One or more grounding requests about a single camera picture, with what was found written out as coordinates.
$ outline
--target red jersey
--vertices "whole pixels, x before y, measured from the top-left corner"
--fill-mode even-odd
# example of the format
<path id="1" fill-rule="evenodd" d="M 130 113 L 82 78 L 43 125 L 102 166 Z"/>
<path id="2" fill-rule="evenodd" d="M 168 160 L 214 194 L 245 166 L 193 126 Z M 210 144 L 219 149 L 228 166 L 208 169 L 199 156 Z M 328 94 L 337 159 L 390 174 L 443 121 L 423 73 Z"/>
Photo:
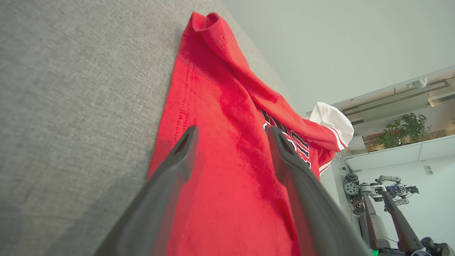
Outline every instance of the red jersey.
<path id="1" fill-rule="evenodd" d="M 180 194 L 167 254 L 299 255 L 289 200 L 275 176 L 264 126 L 279 126 L 319 178 L 334 152 L 348 143 L 345 131 L 328 127 L 325 111 L 335 110 L 322 104 L 313 111 L 316 116 L 302 119 L 249 69 L 225 20 L 215 13 L 193 13 L 182 35 L 149 172 L 189 126 L 199 127 L 193 173 Z"/>

